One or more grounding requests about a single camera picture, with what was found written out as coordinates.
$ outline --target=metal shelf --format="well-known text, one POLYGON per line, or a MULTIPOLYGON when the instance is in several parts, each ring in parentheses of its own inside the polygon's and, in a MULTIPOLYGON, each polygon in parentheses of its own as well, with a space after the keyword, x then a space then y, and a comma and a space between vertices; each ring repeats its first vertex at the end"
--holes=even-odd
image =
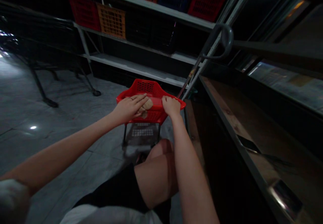
POLYGON ((87 57, 85 54, 82 55, 90 60, 107 64, 116 68, 120 68, 132 73, 136 73, 151 79, 159 80, 161 82, 169 83, 174 86, 182 87, 185 82, 185 78, 178 77, 169 73, 165 73, 151 67, 147 67, 141 64, 133 63, 121 58, 110 56, 107 54, 97 54, 87 57))
POLYGON ((202 28, 213 29, 213 27, 215 25, 215 23, 213 23, 213 22, 209 22, 209 21, 191 16, 189 14, 179 12, 174 9, 170 9, 165 6, 162 6, 162 5, 147 1, 147 0, 124 0, 124 1, 130 2, 132 4, 136 4, 136 5, 151 9, 151 10, 158 11, 163 14, 173 16, 173 17, 178 18, 180 20, 192 23, 194 25, 198 25, 202 28))
POLYGON ((112 40, 116 40, 116 41, 119 41, 119 42, 122 42, 122 43, 125 43, 125 44, 128 44, 128 45, 131 45, 131 46, 135 46, 135 47, 138 47, 138 48, 141 48, 141 49, 150 51, 150 52, 154 52, 154 53, 163 55, 165 57, 173 58, 173 59, 182 61, 184 63, 188 63, 188 64, 194 65, 196 63, 196 60, 197 60, 197 58, 192 57, 192 56, 189 56, 189 55, 185 55, 183 53, 175 52, 173 54, 167 54, 167 53, 164 53, 162 51, 159 51, 159 50, 156 50, 156 49, 153 49, 153 48, 150 48, 150 47, 145 47, 145 46, 142 46, 142 45, 133 43, 133 42, 129 42, 129 41, 127 41, 125 39, 122 39, 122 38, 119 38, 119 37, 115 37, 115 36, 112 36, 112 35, 109 35, 109 34, 106 34, 106 33, 103 33, 103 32, 98 32, 98 31, 95 31, 95 30, 92 30, 92 29, 89 29, 89 28, 86 28, 86 27, 82 27, 82 26, 80 26, 80 25, 78 25, 76 23, 74 23, 74 26, 76 28, 82 29, 84 31, 91 32, 91 33, 94 33, 94 34, 97 34, 97 35, 100 35, 100 36, 103 36, 103 37, 107 37, 107 38, 110 38, 112 40))

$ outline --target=basket handle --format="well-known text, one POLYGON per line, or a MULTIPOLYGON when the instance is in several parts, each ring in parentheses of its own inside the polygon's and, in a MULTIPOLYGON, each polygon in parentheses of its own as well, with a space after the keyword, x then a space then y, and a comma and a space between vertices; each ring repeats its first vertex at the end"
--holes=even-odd
POLYGON ((233 30, 230 26, 224 23, 215 24, 211 34, 209 35, 206 43, 204 44, 204 47, 201 51, 200 56, 204 59, 211 59, 211 60, 223 59, 230 54, 232 45, 233 45, 233 40, 234 40, 233 30), (224 47, 224 53, 222 53, 220 56, 213 56, 213 57, 206 56, 205 54, 210 50, 212 43, 216 40, 220 32, 221 32, 220 43, 224 47))

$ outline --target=wrist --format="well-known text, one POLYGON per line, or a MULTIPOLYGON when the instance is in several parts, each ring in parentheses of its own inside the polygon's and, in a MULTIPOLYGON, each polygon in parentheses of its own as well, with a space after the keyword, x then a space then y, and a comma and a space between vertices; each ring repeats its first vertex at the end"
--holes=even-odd
POLYGON ((108 131, 111 129, 122 125, 122 122, 120 122, 118 116, 114 114, 114 112, 110 112, 108 115, 102 118, 104 125, 108 131))
POLYGON ((169 117, 172 120, 172 122, 174 122, 174 121, 182 121, 183 120, 180 113, 172 114, 169 117))

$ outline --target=tile floor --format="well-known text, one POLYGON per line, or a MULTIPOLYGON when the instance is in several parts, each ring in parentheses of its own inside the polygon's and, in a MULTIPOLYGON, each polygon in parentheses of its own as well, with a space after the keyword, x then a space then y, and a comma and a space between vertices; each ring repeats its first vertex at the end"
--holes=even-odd
MULTIPOLYGON (((0 175, 56 141, 90 125, 116 106, 116 96, 126 87, 89 76, 102 95, 95 97, 84 80, 69 71, 59 71, 55 81, 47 71, 37 72, 47 97, 59 108, 44 104, 28 69, 13 58, 0 59, 0 175)), ((59 223, 85 194, 112 177, 139 151, 149 149, 157 127, 128 127, 129 145, 122 149, 123 126, 94 143, 75 163, 31 199, 26 223, 59 223), (136 137, 144 130, 145 138, 136 137)), ((161 137, 173 141, 171 122, 161 128, 161 137)), ((171 223, 181 223, 178 194, 172 198, 171 223)))

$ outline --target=knee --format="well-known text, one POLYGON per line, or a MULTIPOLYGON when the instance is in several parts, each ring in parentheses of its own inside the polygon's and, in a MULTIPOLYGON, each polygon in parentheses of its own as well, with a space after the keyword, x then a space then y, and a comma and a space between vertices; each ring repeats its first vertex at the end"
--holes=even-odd
POLYGON ((163 150, 163 154, 171 153, 174 151, 174 146, 168 139, 161 139, 157 145, 160 145, 161 149, 163 150))

